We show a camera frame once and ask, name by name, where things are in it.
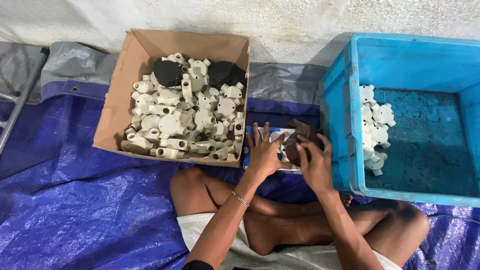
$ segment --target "small printed box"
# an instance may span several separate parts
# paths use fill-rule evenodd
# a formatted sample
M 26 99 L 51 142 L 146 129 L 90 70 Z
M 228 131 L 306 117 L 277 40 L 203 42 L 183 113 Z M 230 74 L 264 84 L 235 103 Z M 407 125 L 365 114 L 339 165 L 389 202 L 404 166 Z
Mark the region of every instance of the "small printed box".
M 260 132 L 260 139 L 263 140 L 262 134 L 264 133 L 264 128 L 259 127 L 258 130 Z M 280 135 L 282 135 L 282 133 L 286 133 L 285 138 L 287 138 L 288 136 L 290 136 L 291 134 L 293 134 L 295 132 L 294 128 L 270 127 L 268 130 L 270 131 L 270 142 L 275 141 Z M 246 131 L 248 133 L 250 133 L 251 135 L 253 135 L 253 127 L 247 126 Z M 277 149 L 276 152 L 277 152 L 278 159 L 282 160 L 283 155 L 280 152 L 280 148 Z M 250 148 L 249 148 L 248 144 L 245 145 L 245 148 L 244 148 L 244 151 L 243 151 L 243 156 L 244 156 L 243 168 L 246 169 L 250 164 Z M 277 172 L 301 174 L 300 168 L 298 168 L 298 169 L 278 169 Z

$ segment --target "white wall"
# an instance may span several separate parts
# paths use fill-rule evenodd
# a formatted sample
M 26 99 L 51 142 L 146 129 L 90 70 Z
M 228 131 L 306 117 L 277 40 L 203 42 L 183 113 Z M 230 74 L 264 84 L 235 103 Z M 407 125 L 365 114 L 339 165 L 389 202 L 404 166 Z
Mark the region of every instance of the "white wall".
M 130 28 L 234 33 L 252 61 L 329 66 L 351 32 L 480 39 L 480 0 L 2 0 L 0 40 L 119 51 Z

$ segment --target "black round lid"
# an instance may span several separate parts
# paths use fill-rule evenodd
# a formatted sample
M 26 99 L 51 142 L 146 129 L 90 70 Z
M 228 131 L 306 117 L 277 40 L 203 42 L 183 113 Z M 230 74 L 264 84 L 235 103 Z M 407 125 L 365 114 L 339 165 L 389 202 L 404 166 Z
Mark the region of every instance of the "black round lid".
M 162 86 L 174 87 L 181 83 L 181 64 L 170 60 L 157 59 L 153 68 L 154 75 Z
M 213 63 L 208 66 L 208 76 L 214 85 L 221 86 L 228 81 L 234 67 L 234 63 L 227 61 Z

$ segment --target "metal frame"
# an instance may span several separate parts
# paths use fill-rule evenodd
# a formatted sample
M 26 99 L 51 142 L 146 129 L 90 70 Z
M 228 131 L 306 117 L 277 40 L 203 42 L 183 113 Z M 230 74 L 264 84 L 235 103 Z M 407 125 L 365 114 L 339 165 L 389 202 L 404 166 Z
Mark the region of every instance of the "metal frame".
M 10 117 L 8 118 L 8 120 L 0 121 L 0 127 L 3 128 L 0 134 L 0 155 L 3 152 L 5 145 L 7 144 L 8 137 L 10 137 L 10 134 L 12 133 L 13 126 L 15 125 L 15 122 L 17 122 L 18 116 L 20 115 L 20 112 L 22 111 L 25 105 L 25 102 L 28 99 L 30 92 L 32 92 L 32 89 L 35 87 L 36 80 L 40 76 L 40 72 L 42 71 L 43 65 L 47 61 L 47 57 L 49 53 L 50 53 L 49 49 L 42 48 L 42 50 L 40 51 L 39 57 L 37 59 L 37 62 L 33 67 L 32 72 L 30 73 L 30 76 L 28 77 L 25 83 L 25 91 L 22 91 L 19 97 L 14 97 L 8 94 L 0 93 L 0 98 L 15 102 L 15 107 L 13 108 L 13 111 Z

